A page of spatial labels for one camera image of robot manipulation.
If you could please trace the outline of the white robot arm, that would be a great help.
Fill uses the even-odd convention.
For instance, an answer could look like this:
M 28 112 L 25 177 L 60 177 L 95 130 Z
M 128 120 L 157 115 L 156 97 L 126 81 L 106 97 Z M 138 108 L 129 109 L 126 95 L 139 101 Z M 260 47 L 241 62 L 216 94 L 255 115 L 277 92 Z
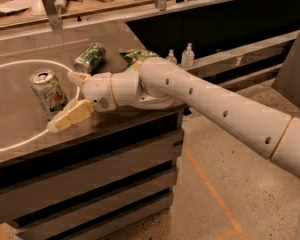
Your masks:
M 48 123 L 59 132 L 120 106 L 165 109 L 176 100 L 236 137 L 274 165 L 300 179 L 300 119 L 200 79 L 176 64 L 150 57 L 122 73 L 70 72 L 83 98 L 74 98 Z M 295 240 L 300 240 L 300 217 Z

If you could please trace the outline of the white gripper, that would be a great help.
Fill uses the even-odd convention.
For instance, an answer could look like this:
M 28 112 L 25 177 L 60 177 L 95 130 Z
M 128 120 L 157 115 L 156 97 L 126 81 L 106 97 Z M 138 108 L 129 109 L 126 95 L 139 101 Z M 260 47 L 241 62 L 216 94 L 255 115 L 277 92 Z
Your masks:
M 70 100 L 64 109 L 48 122 L 49 132 L 56 133 L 84 121 L 91 116 L 94 109 L 97 112 L 107 112 L 117 108 L 112 94 L 111 73 L 91 76 L 87 73 L 68 72 L 67 76 L 72 83 L 82 88 L 85 99 Z

